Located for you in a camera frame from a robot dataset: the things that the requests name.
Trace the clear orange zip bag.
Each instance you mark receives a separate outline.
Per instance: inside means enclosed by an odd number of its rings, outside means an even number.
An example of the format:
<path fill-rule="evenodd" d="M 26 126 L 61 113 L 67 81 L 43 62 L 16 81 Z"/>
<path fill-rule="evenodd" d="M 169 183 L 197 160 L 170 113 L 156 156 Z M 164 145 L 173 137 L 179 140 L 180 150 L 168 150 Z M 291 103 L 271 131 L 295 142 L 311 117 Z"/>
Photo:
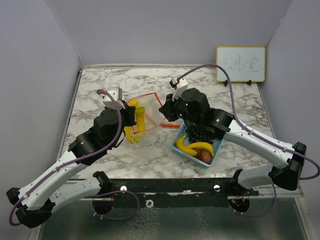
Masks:
<path fill-rule="evenodd" d="M 145 138 L 140 140 L 139 143 L 145 141 L 147 137 L 151 136 L 152 132 L 157 128 L 180 128 L 179 124 L 167 123 L 165 117 L 159 112 L 159 108 L 163 104 L 161 103 L 157 93 L 146 93 L 143 95 L 136 96 L 132 99 L 136 99 L 139 102 L 139 104 L 145 108 Z"/>

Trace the yellow banana bunch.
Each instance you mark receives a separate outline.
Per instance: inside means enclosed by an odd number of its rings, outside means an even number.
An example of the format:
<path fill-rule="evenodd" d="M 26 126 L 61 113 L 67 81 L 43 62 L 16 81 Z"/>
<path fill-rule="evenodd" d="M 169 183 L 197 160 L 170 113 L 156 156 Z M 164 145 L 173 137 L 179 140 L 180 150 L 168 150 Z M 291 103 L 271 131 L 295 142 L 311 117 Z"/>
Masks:
<path fill-rule="evenodd" d="M 139 143 L 146 136 L 146 123 L 145 123 L 145 108 L 140 105 L 136 99 L 132 99 L 128 102 L 129 106 L 135 107 L 135 122 L 134 126 L 126 126 L 124 128 L 125 138 L 131 143 Z"/>
<path fill-rule="evenodd" d="M 194 157 L 197 155 L 197 152 L 194 150 L 194 148 L 198 148 L 200 150 L 205 150 L 205 151 L 210 152 L 213 157 L 215 156 L 214 148 L 208 142 L 194 142 L 189 145 L 185 145 L 184 142 L 185 142 L 186 137 L 187 137 L 186 135 L 183 135 L 175 142 L 176 147 L 180 151 Z"/>

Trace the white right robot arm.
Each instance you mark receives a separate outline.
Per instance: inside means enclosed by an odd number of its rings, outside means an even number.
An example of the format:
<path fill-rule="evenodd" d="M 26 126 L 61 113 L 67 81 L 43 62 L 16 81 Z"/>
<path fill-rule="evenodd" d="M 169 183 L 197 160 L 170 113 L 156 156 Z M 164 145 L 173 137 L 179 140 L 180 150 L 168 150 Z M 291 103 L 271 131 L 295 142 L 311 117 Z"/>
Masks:
<path fill-rule="evenodd" d="M 268 161 L 260 167 L 238 169 L 229 184 L 234 195 L 271 184 L 288 191 L 297 189 L 307 151 L 305 144 L 282 142 L 237 122 L 233 114 L 210 107 L 206 95 L 196 88 L 185 90 L 178 99 L 168 94 L 159 112 L 170 122 L 182 119 L 210 137 L 237 144 Z"/>

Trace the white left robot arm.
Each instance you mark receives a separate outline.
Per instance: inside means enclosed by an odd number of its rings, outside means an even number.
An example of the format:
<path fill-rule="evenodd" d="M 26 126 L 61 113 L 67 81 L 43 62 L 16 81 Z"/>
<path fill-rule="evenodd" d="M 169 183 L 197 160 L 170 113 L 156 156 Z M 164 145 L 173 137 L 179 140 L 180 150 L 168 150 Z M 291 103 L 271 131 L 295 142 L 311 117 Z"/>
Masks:
<path fill-rule="evenodd" d="M 93 120 L 93 126 L 78 135 L 60 159 L 41 176 L 22 188 L 12 187 L 6 192 L 13 204 L 10 225 L 32 229 L 69 203 L 112 194 L 114 184 L 103 171 L 96 171 L 92 177 L 74 185 L 66 186 L 65 182 L 105 156 L 108 150 L 118 147 L 124 128 L 135 124 L 135 107 L 105 108 Z"/>

